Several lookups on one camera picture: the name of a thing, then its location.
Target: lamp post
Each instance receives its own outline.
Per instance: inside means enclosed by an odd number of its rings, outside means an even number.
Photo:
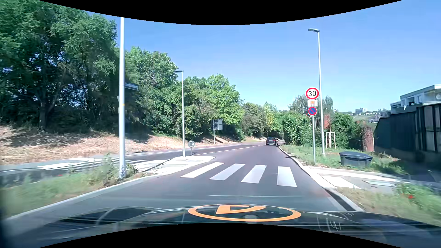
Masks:
[[[118,136],[120,139],[120,173],[119,178],[126,177],[126,127],[125,127],[125,110],[124,110],[124,86],[125,86],[125,63],[124,63],[124,17],[121,17],[120,27],[120,85],[119,85],[119,108],[118,108]]]
[[[184,127],[184,71],[175,70],[175,72],[180,72],[182,77],[182,156],[185,157],[185,127]]]
[[[324,157],[326,157],[325,154],[325,137],[324,137],[324,131],[323,131],[323,125],[325,124],[323,122],[323,101],[322,101],[322,91],[321,91],[321,61],[320,61],[320,30],[315,28],[310,28],[308,31],[313,31],[317,33],[318,37],[318,83],[319,83],[319,98],[320,98],[320,131],[321,131],[321,153]]]

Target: dark car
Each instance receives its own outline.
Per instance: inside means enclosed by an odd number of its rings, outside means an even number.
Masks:
[[[268,137],[266,138],[266,145],[275,145],[277,146],[279,143],[276,139],[276,137]]]

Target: speed limit sign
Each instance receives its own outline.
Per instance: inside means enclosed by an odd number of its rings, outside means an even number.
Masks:
[[[309,100],[315,100],[318,98],[318,90],[317,88],[311,87],[306,91],[306,98],[308,98]]]

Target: bin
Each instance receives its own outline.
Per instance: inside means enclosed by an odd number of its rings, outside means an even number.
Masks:
[[[359,168],[369,167],[372,157],[354,151],[342,151],[340,154],[340,161],[343,166],[353,166]]]

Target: dirt embankment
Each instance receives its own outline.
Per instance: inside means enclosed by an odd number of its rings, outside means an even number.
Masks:
[[[261,141],[247,137],[245,142]],[[228,137],[216,136],[216,145],[239,143]],[[203,138],[196,147],[213,145],[213,138]],[[126,138],[126,152],[178,149],[182,139],[156,135],[134,135]],[[97,154],[117,154],[119,138],[105,132],[88,134],[51,134],[35,128],[0,126],[0,165],[41,162],[48,160],[88,157]]]

